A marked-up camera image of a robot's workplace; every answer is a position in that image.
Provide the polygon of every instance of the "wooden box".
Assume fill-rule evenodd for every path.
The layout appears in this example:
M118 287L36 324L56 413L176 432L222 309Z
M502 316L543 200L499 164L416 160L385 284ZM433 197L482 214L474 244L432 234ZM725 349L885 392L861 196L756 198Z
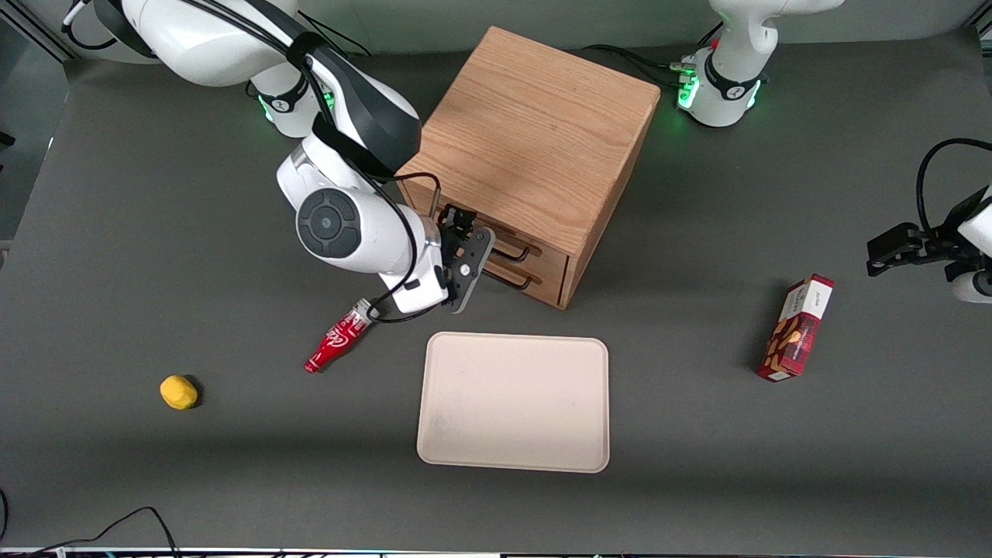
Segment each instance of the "wooden box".
M399 174L436 174L438 209L473 209L496 231L486 270L565 309L660 97L652 84L493 27ZM414 210L430 210L430 180L400 189Z

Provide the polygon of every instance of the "cardboard box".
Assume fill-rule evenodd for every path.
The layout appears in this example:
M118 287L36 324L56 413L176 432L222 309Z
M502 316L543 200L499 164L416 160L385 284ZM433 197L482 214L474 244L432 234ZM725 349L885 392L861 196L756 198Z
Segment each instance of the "cardboard box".
M803 374L832 292L833 281L821 275L812 275L789 289L758 368L759 376L779 382Z

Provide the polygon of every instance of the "black cable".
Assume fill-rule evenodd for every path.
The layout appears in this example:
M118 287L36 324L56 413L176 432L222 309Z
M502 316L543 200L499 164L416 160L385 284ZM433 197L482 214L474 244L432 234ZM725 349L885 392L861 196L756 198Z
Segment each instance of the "black cable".
M341 46L340 46L340 45L339 45L338 43L336 43L336 42L335 42L335 41L334 41L334 40L333 40L333 39L332 39L331 37L328 37L328 36L327 36L327 33L325 33L325 32L323 31L323 29L321 29L321 28L320 28L320 26L318 25L318 23L320 23L319 21L317 21L317 20L315 20L314 18L312 18L312 17L310 17L310 16L308 16L307 14L304 14L304 13L302 13L302 12L298 12L298 13L299 13L299 14L300 14L300 15L301 15L301 16L302 16L302 17L303 17L303 18L304 18L305 20L307 20L307 23L309 23L309 24L310 24L310 26L311 26L311 27L313 27L313 30L314 30L314 31L317 31L318 33L320 33L320 36L321 36L321 37L323 37L323 39L324 39L325 41L327 41L327 43L328 43L329 45L331 45L331 47L332 47L332 48L334 48L334 51L335 51L336 53L338 53L338 55L339 55L339 56L341 56L342 58L344 58L344 59L346 59L346 60L348 59L348 53L346 53L346 52L344 51L344 49L343 49L343 48L342 48L342 47L341 47Z
M992 143L989 142L971 138L950 138L934 145L927 152L927 155L920 163L920 171L917 173L917 214L920 217L920 225L923 226L924 232L930 239L933 239L933 229L930 228L930 221L927 219L927 208L924 203L924 178L927 176L927 167L930 166L930 160L933 159L933 156L949 145L970 145L971 147L977 147L985 151L992 151Z
M87 45L85 43L82 43L79 41L79 39L75 37L75 34L72 32L72 25L65 28L65 35L68 37L70 41L72 41L74 45L80 47L85 51L102 51L103 49L106 49L108 47L117 44L116 37L111 37L106 43L100 43L99 45Z
M274 35L265 30L262 26L251 21L247 17L238 13L237 11L217 2L217 0L182 0L184 3L199 8L204 12L219 18L241 31L244 31L248 35L258 39L265 45L272 48L274 51L281 55L286 54L287 46L283 45Z
M316 98L320 99L323 97L323 88L320 87L320 82L317 81L316 77L313 75L313 70L311 70L309 66L304 65L304 67L300 70L300 73L303 74L304 79L307 81L307 85L310 87L310 90L313 91ZM334 115L331 113L330 107L327 106L327 103L318 102L317 106L320 108L320 116L322 116L328 124L333 125Z
M316 28L316 26L321 26L321 27L327 29L329 32L333 33L334 35L340 37L341 39L344 39L348 43L351 43L352 45L354 45L354 46L358 47L359 49L361 49L362 52L365 53L365 56L367 56L367 57L371 57L372 56L372 53L368 49L366 49L365 46L362 45L361 43L359 43L358 41L355 41L354 39L348 37L347 35L345 35L345 34L339 32L339 31L337 31L333 27L330 27L329 25L322 23L320 20L318 20L316 18L313 18L313 17L305 14L303 11L300 11L299 13L308 22L310 22L310 24L313 25L314 28Z
M709 33L703 35L702 36L702 39L699 39L699 42L696 43L696 44L699 45L699 46L705 45L706 42L709 41L710 39L712 39L713 36L716 35L716 32L719 31L720 28L722 28L722 27L723 27L723 21L720 20L720 23L716 24L716 27L714 27L713 29L710 29L709 30Z
M410 240L410 250L411 250L410 267L407 268L406 275L403 276L403 279L399 283L397 283L391 289L386 291L382 296L372 300L369 303L369 310L368 310L369 319L372 320L373 322L378 322L380 324L402 324L404 322L409 322L410 320L419 318L420 316L423 316L426 313L430 312L431 310L437 308L437 305L431 306L429 308L424 308L423 310L404 316L402 318L379 318L377 316L373 316L374 313L372 311L376 307L378 307L380 304L385 302L386 299L388 299L389 297L393 296L394 293L402 289L407 284L407 281L410 280L410 277L414 274L414 270L417 269L417 261L418 261L417 254L420 252L419 250L417 250L417 238L414 236L414 231L410 228L410 224L407 222L407 218L403 215L403 211L396 204L396 202L394 202L393 199L390 198L388 194L386 194L386 191L382 189L382 186L379 185L378 181L382 180L384 182L390 182L390 181L400 181L400 180L407 180L407 179L413 179L419 177L428 177L434 180L434 184L437 188L440 188L440 179L432 173L411 173L409 175L400 175L396 177L373 177L365 173L361 169L355 167L355 165L353 165L350 161L347 161L347 163L348 166L350 166L356 173L358 173L359 175L361 175L363 179L365 179L365 182L367 182L369 186L371 186L372 189L376 191L376 194L378 194L380 197L382 197L383 200L386 201L390 209L392 209L393 212L396 214L396 216L400 219L400 223L403 225L403 229L407 233L407 238Z
M159 520L159 525L162 526L162 531L164 533L166 533L166 540L169 541L169 549L173 552L174 558L182 558L182 555L180 553L180 547L176 545L176 540L173 538L173 534L169 530L169 527L166 525L166 522L162 519L162 516L159 515L159 511L156 510L156 509L154 509L150 505L145 505L143 507L139 507L138 509L135 509L131 513L128 513L127 515L121 517L120 519L114 521L113 523L110 523L102 531L100 531L100 534L96 535L93 538L77 538L77 539L67 540L65 542L60 542L58 544L53 544L53 545L50 545L50 546L46 546L45 548L42 548L40 550L36 550L34 552L25 554L24 555L24 558L38 558L40 556L43 556L46 552L50 552L50 551L55 550L57 548L62 548L64 546L70 546L70 545L73 545L73 544L79 544L79 543L97 541L103 535L107 534L111 529L113 529L117 525L121 524L122 522L126 521L127 519L130 519L133 515L136 515L136 514L138 514L141 511L145 511L146 509L149 510L149 511L151 511L153 514L155 514L155 518Z
M620 55L624 60L630 63L631 66L636 70L645 80L650 81L658 86L671 85L679 86L680 84L676 81L664 81L658 79L654 75L651 75L652 70L665 70L671 71L671 68L667 64L658 63L650 59L646 59L637 53L628 51L627 49L621 49L620 47L614 47L613 45L589 45L588 47L583 47L584 51L604 51L608 53L614 53Z
M0 527L0 541L7 534L7 520L10 519L10 503L7 501L7 494L0 488L0 502L3 502L3 527Z
M669 65L655 62L651 59L646 59L641 55L628 51L627 49L621 49L620 47L614 47L613 45L589 45L588 47L582 47L584 51L606 51L609 53L616 53L628 60L636 60L637 62L649 66L651 68L657 68L659 70L668 70Z

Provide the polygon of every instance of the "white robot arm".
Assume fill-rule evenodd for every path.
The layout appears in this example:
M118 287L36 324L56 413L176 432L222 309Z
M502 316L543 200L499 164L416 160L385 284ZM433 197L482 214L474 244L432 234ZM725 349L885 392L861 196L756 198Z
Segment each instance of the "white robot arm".
M89 1L70 9L63 29ZM438 224L386 196L381 184L420 149L420 118L402 95L299 24L297 0L95 0L94 7L121 42L189 81L252 81L276 127L304 138L276 175L297 212L301 243L336 267L378 273L389 292L373 308L392 296L408 315L441 303L463 309L492 231L473 233L470 211L446 210Z
M700 123L730 126L754 104L759 76L779 44L772 18L832 10L844 0L710 0L723 18L716 49L706 46L682 59L694 76L679 97L679 108Z
M917 174L917 211L921 226L904 222L868 242L868 275L876 277L893 267L949 261L944 275L954 297L964 302L992 304L992 187L982 188L954 207L947 219L931 227L924 204L923 185L933 156L950 145L969 145L992 151L992 143L951 138L924 157Z

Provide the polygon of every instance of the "yellow toy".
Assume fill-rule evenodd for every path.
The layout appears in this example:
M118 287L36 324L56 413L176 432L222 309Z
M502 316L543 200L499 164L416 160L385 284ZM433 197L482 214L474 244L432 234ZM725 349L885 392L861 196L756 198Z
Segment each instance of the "yellow toy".
M166 403L174 409L184 411L196 404L199 393L196 387L186 378L179 375L172 375L159 386L159 393Z

